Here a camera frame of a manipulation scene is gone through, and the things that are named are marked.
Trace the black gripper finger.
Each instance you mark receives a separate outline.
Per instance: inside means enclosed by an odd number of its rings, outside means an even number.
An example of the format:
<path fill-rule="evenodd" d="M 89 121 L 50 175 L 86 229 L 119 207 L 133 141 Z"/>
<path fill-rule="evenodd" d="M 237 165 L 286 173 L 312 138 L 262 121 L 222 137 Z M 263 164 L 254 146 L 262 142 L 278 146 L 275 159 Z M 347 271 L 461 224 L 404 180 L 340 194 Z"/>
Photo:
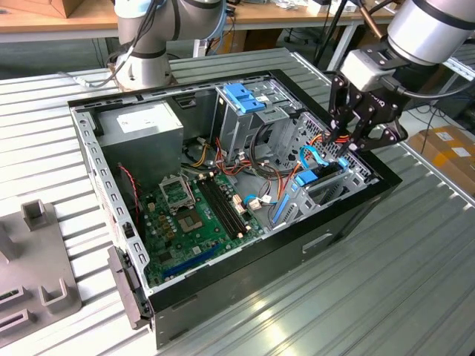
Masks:
<path fill-rule="evenodd" d="M 353 110 L 341 110 L 339 113 L 339 132 L 346 130 L 347 124 L 354 116 L 357 116 L 359 121 L 350 134 L 350 140 L 341 146 L 339 152 L 371 151 L 406 140 L 408 133 L 399 123 L 401 114 L 400 110 L 365 110 L 361 113 L 355 113 Z M 378 125 L 384 125 L 381 136 L 371 138 L 371 131 Z"/>
<path fill-rule="evenodd" d="M 332 116 L 329 134 L 324 138 L 325 143 L 337 142 L 345 136 L 347 126 L 356 117 L 356 108 L 362 102 L 363 93 L 340 72 L 329 71 L 332 74 L 329 113 Z"/>

